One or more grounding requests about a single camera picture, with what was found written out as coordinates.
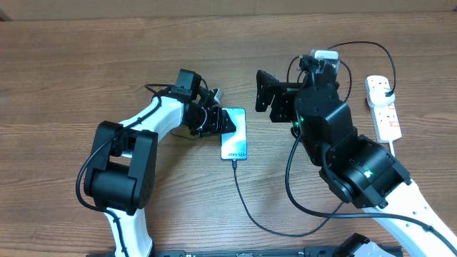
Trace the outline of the blue screen smartphone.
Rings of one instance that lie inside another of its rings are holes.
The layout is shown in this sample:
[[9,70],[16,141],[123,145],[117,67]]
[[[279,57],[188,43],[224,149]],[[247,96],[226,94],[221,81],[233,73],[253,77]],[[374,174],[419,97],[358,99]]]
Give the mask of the blue screen smartphone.
[[223,108],[235,125],[236,130],[221,135],[221,158],[223,160],[246,160],[248,158],[246,138],[246,110]]

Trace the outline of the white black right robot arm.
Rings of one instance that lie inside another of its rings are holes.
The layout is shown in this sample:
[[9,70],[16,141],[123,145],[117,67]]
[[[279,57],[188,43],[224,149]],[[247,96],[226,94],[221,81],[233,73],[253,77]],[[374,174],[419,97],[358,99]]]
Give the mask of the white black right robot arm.
[[257,112],[271,109],[274,123],[291,122],[293,147],[302,144],[319,176],[356,213],[324,213],[302,206],[300,211],[326,219],[374,219],[412,256],[455,256],[456,235],[431,210],[406,167],[379,143],[360,135],[351,110],[338,95],[341,60],[303,56],[302,82],[281,82],[266,71],[256,74]]

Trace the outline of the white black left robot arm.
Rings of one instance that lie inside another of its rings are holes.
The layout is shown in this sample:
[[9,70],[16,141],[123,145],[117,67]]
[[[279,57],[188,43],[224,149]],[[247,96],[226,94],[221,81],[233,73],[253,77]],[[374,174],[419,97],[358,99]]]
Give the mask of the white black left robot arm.
[[107,217],[116,247],[111,256],[153,256],[145,207],[154,187],[159,141],[181,125],[196,138],[236,131],[220,106],[221,89],[210,89],[196,72],[181,69],[174,84],[145,84],[151,103],[119,123],[103,121],[76,178],[79,203]]

